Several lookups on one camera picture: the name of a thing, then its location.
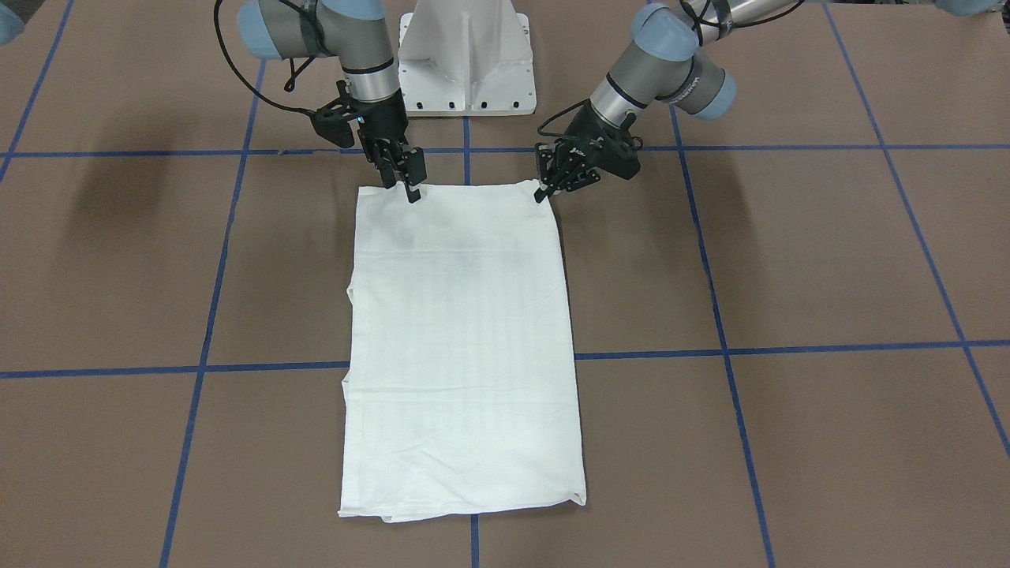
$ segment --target blue grid line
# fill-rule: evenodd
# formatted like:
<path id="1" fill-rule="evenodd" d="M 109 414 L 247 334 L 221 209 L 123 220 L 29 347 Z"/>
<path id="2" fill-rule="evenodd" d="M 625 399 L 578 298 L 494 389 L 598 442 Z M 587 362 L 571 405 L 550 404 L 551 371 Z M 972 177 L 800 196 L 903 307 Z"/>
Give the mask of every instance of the blue grid line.
<path id="1" fill-rule="evenodd" d="M 677 359 L 681 357 L 717 357 L 718 349 L 693 349 L 683 351 L 618 351 L 602 353 L 577 353 L 576 361 L 606 361 L 619 359 Z"/>
<path id="2" fill-rule="evenodd" d="M 349 361 L 310 361 L 301 363 L 236 363 L 207 365 L 207 373 L 238 373 L 242 371 L 307 371 L 310 369 L 347 369 Z"/>
<path id="3" fill-rule="evenodd" d="M 472 154 L 529 154 L 533 152 L 533 147 L 524 148 L 468 148 L 467 152 Z"/>
<path id="4" fill-rule="evenodd" d="M 719 312 L 719 299 L 715 293 L 715 280 L 712 279 L 712 268 L 708 262 L 708 253 L 705 251 L 705 235 L 701 228 L 701 217 L 698 215 L 698 204 L 695 201 L 694 188 L 691 184 L 691 171 L 688 168 L 687 153 L 684 152 L 684 141 L 681 138 L 681 128 L 677 122 L 677 111 L 673 105 L 670 106 L 670 119 L 674 125 L 674 136 L 677 139 L 678 155 L 681 160 L 681 171 L 684 174 L 684 185 L 688 193 L 688 203 L 691 205 L 691 219 L 695 224 L 695 231 L 698 233 L 698 252 L 701 255 L 701 264 L 705 269 L 705 278 L 708 280 L 708 291 L 712 298 L 712 315 L 715 317 L 715 329 L 719 335 L 719 350 L 722 355 L 722 364 L 726 369 L 726 381 L 729 385 L 729 393 L 733 399 L 733 411 L 736 414 L 736 429 L 740 435 L 740 446 L 743 451 L 743 461 L 747 468 L 747 477 L 750 480 L 750 493 L 753 495 L 754 511 L 758 514 L 758 525 L 761 528 L 762 542 L 765 545 L 765 558 L 769 568 L 775 568 L 775 551 L 772 549 L 772 537 L 769 533 L 768 522 L 765 517 L 765 503 L 761 497 L 761 486 L 758 484 L 758 472 L 754 469 L 753 457 L 750 454 L 750 441 L 747 437 L 747 427 L 743 418 L 743 408 L 740 405 L 739 393 L 736 389 L 736 377 L 733 374 L 733 362 L 730 358 L 729 347 L 726 343 L 726 333 L 722 326 L 722 315 Z"/>
<path id="5" fill-rule="evenodd" d="M 968 345 L 972 347 L 1010 347 L 1010 340 L 981 340 L 968 342 Z"/>
<path id="6" fill-rule="evenodd" d="M 481 515 L 470 515 L 470 567 L 481 568 Z"/>
<path id="7" fill-rule="evenodd" d="M 257 76 L 256 87 L 260 89 L 263 85 L 263 77 L 267 69 L 267 62 L 260 62 L 260 73 Z M 217 264 L 217 278 L 214 281 L 214 292 L 210 299 L 210 310 L 207 314 L 207 333 L 203 340 L 203 349 L 200 352 L 200 367 L 206 368 L 207 359 L 210 356 L 210 341 L 214 335 L 214 320 L 217 317 L 217 305 L 221 297 L 221 287 L 224 283 L 224 269 L 228 261 L 228 242 L 231 239 L 231 226 L 235 220 L 235 208 L 238 205 L 238 196 L 242 189 L 242 179 L 245 175 L 245 164 L 248 161 L 249 145 L 252 141 L 252 125 L 256 123 L 256 111 L 260 99 L 254 97 L 249 107 L 248 123 L 245 126 L 245 139 L 242 143 L 242 155 L 238 161 L 238 172 L 235 175 L 235 187 L 231 192 L 231 206 L 228 209 L 228 220 L 224 226 L 224 241 L 221 243 L 221 256 Z M 186 466 L 189 464 L 189 452 L 193 443 L 193 431 L 196 430 L 197 409 L 200 406 L 200 394 L 203 391 L 203 378 L 206 374 L 201 369 L 196 375 L 193 383 L 193 398 L 190 401 L 189 417 L 186 421 L 186 434 L 183 437 L 182 454 L 179 458 L 179 471 L 176 474 L 176 485 L 172 492 L 172 506 L 169 509 L 169 520 L 165 528 L 165 542 L 162 545 L 162 559 L 159 566 L 168 568 L 169 556 L 172 554 L 172 540 L 176 532 L 176 519 L 179 515 L 179 502 L 182 499 L 183 484 L 186 481 Z"/>
<path id="8" fill-rule="evenodd" d="M 1010 144 L 887 144 L 888 150 L 1010 150 Z"/>
<path id="9" fill-rule="evenodd" d="M 17 123 L 17 130 L 14 131 L 14 137 L 10 140 L 7 155 L 3 159 L 3 164 L 0 165 L 0 182 L 7 175 L 7 168 L 10 167 L 10 162 L 14 158 L 14 151 L 17 150 L 17 144 L 21 141 L 21 135 L 24 134 L 24 126 L 28 123 L 31 108 L 35 105 L 35 99 L 38 98 L 38 91 L 41 90 L 42 82 L 45 81 L 45 76 L 49 72 L 49 65 L 53 64 L 53 58 L 57 55 L 57 48 L 60 46 L 60 40 L 63 39 L 63 32 L 67 28 L 67 21 L 70 19 L 70 11 L 73 7 L 74 0 L 69 0 L 67 7 L 64 8 L 63 18 L 60 20 L 60 27 L 57 28 L 57 35 L 53 38 L 53 45 L 49 46 L 49 53 L 45 56 L 45 63 L 42 64 L 42 70 L 38 73 L 38 79 L 35 81 L 35 86 L 31 89 L 28 102 L 24 105 L 24 112 L 21 113 L 21 121 Z"/>
<path id="10" fill-rule="evenodd" d="M 108 369 L 42 369 L 38 371 L 0 371 L 4 379 L 48 379 L 57 377 L 106 377 L 129 375 L 173 375 L 196 373 L 196 365 L 183 367 L 118 367 Z"/>
<path id="11" fill-rule="evenodd" d="M 470 185 L 470 117 L 463 117 L 463 185 Z"/>
<path id="12" fill-rule="evenodd" d="M 1010 340 L 969 341 L 971 347 L 1010 347 Z M 782 346 L 755 348 L 729 348 L 729 355 L 782 355 L 803 353 L 852 353 L 872 351 L 928 351 L 936 349 L 961 348 L 961 342 L 918 342 L 893 344 L 850 344 L 821 346 Z M 576 361 L 609 361 L 635 359 L 679 359 L 692 357 L 719 357 L 718 349 L 694 349 L 673 351 L 617 351 L 576 353 Z M 0 371 L 3 379 L 44 379 L 52 377 L 100 377 L 124 375 L 169 375 L 204 371 L 206 373 L 233 373 L 243 371 L 298 371 L 310 369 L 346 369 L 348 361 L 294 361 L 284 363 L 232 363 L 216 365 L 183 365 L 161 367 L 108 367 L 94 369 L 38 369 L 29 371 Z"/>
<path id="13" fill-rule="evenodd" d="M 926 244 L 926 238 L 922 232 L 922 228 L 919 226 L 919 221 L 915 216 L 915 212 L 912 210 L 912 202 L 909 200 L 908 193 L 905 191 L 905 186 L 901 182 L 901 176 L 898 175 L 898 169 L 894 165 L 894 160 L 891 159 L 891 152 L 884 143 L 884 135 L 881 132 L 880 124 L 877 123 L 874 111 L 870 107 L 870 99 L 867 98 L 867 93 L 863 89 L 863 84 L 860 82 L 860 78 L 855 74 L 855 68 L 852 66 L 852 61 L 848 57 L 848 51 L 845 49 L 845 42 L 841 38 L 838 26 L 834 23 L 834 18 L 831 17 L 831 10 L 828 9 L 827 4 L 824 4 L 823 8 L 824 15 L 827 17 L 827 21 L 831 25 L 831 31 L 834 33 L 835 40 L 838 42 L 838 49 L 841 50 L 841 56 L 845 60 L 845 65 L 848 67 L 848 73 L 852 76 L 852 82 L 855 84 L 855 89 L 858 91 L 860 98 L 863 100 L 863 106 L 866 107 L 867 116 L 870 117 L 870 123 L 874 127 L 877 139 L 880 141 L 881 151 L 884 152 L 884 158 L 887 159 L 888 168 L 891 169 L 891 176 L 894 178 L 894 183 L 898 188 L 898 194 L 901 196 L 901 201 L 905 205 L 905 212 L 908 214 L 908 219 L 911 221 L 912 228 L 915 230 L 915 236 L 918 239 L 919 246 L 922 248 L 922 254 L 926 257 L 926 263 L 929 265 L 929 271 L 932 273 L 933 280 L 936 282 L 936 287 L 939 289 L 940 296 L 943 298 L 943 305 L 946 306 L 947 315 L 950 316 L 950 322 L 953 324 L 953 328 L 957 333 L 957 339 L 960 340 L 961 347 L 965 352 L 965 357 L 968 359 L 968 364 L 972 368 L 972 373 L 975 375 L 975 382 L 979 386 L 979 391 L 982 393 L 982 398 L 985 400 L 986 406 L 989 408 L 989 415 L 992 417 L 993 425 L 996 427 L 996 432 L 1000 437 L 1000 441 L 1003 443 L 1003 450 L 1007 457 L 1010 458 L 1010 440 L 1007 439 L 1006 430 L 1004 430 L 1003 422 L 1000 420 L 999 412 L 996 410 L 996 405 L 993 404 L 993 399 L 989 395 L 989 389 L 986 387 L 986 381 L 982 378 L 979 366 L 976 364 L 975 357 L 972 355 L 971 344 L 969 344 L 968 340 L 965 338 L 965 330 L 962 328 L 961 322 L 957 320 L 957 314 L 954 312 L 953 303 L 950 301 L 950 296 L 947 294 L 946 287 L 943 285 L 943 280 L 940 278 L 940 273 L 936 268 L 933 255 L 929 252 L 929 246 Z"/>
<path id="14" fill-rule="evenodd" d="M 470 185 L 470 117 L 463 117 L 463 185 Z M 470 515 L 470 565 L 471 568 L 481 566 L 481 528 L 480 516 Z"/>
<path id="15" fill-rule="evenodd" d="M 960 349 L 961 342 L 922 342 L 898 344 L 825 345 L 798 347 L 755 347 L 730 349 L 730 355 L 784 355 L 793 353 L 860 353 L 868 351 L 910 351 Z"/>
<path id="16" fill-rule="evenodd" d="M 240 150 L 111 150 L 104 152 L 15 152 L 14 158 L 148 158 L 166 156 L 240 156 Z"/>
<path id="17" fill-rule="evenodd" d="M 888 150 L 952 151 L 952 150 L 1010 150 L 1006 144 L 956 144 L 956 145 L 886 145 Z M 824 151 L 824 150 L 880 150 L 880 145 L 689 145 L 685 152 L 775 152 L 775 151 Z M 677 152 L 676 146 L 645 146 L 641 152 Z M 532 148 L 425 148 L 425 154 L 529 154 Z M 249 150 L 248 156 L 303 156 L 316 153 L 344 155 L 364 154 L 360 148 L 294 148 L 288 150 Z M 145 158 L 145 157 L 199 157 L 241 156 L 241 150 L 113 150 L 99 152 L 5 152 L 3 159 L 40 158 Z"/>
<path id="18" fill-rule="evenodd" d="M 685 152 L 763 152 L 788 150 L 880 150 L 876 144 L 782 144 L 782 145 L 728 145 L 685 146 Z"/>
<path id="19" fill-rule="evenodd" d="M 58 377 L 106 377 L 129 375 L 174 375 L 189 373 L 239 373 L 243 371 L 306 371 L 311 369 L 346 369 L 348 361 L 292 361 L 287 363 L 225 363 L 217 365 L 181 365 L 159 367 L 107 367 L 95 369 L 39 369 L 0 371 L 3 379 L 46 379 Z"/>

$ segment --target white towel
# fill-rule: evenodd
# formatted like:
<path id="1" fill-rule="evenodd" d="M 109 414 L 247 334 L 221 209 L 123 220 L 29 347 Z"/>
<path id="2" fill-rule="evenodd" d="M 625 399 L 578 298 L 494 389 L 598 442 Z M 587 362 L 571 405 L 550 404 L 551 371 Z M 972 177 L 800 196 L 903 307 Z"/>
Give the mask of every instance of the white towel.
<path id="1" fill-rule="evenodd" d="M 535 181 L 363 187 L 340 516 L 586 502 L 558 226 Z"/>

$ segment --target white cloth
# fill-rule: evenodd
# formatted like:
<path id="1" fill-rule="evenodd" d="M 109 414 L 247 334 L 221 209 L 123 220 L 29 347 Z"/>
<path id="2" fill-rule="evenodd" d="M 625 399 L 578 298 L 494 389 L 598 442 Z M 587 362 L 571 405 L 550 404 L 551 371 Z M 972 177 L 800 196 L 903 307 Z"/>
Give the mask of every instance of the white cloth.
<path id="1" fill-rule="evenodd" d="M 363 187 L 340 516 L 586 502 L 558 226 L 535 181 Z"/>

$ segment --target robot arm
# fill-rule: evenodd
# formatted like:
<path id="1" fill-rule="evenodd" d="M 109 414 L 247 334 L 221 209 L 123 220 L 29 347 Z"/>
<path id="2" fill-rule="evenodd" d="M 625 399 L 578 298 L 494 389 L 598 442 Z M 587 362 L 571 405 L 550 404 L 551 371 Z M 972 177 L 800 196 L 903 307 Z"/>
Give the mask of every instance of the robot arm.
<path id="1" fill-rule="evenodd" d="M 323 138 L 340 148 L 355 144 L 350 120 L 365 156 L 386 187 L 399 178 L 410 202 L 427 177 L 424 154 L 407 143 L 407 112 L 393 63 L 381 0 L 308 0 L 302 7 L 278 0 L 250 0 L 238 11 L 238 28 L 249 52 L 265 60 L 337 56 L 346 76 L 339 96 L 309 114 Z"/>
<path id="2" fill-rule="evenodd" d="M 631 24 L 631 43 L 589 99 L 547 120 L 579 108 L 552 144 L 537 144 L 537 201 L 575 191 L 600 180 L 599 170 L 629 180 L 640 168 L 641 139 L 629 128 L 653 100 L 674 104 L 693 116 L 713 119 L 736 97 L 736 82 L 701 50 L 790 0 L 691 0 L 671 8 L 649 4 Z"/>
<path id="3" fill-rule="evenodd" d="M 0 45 L 24 31 L 24 24 L 42 5 L 43 0 L 0 0 Z"/>

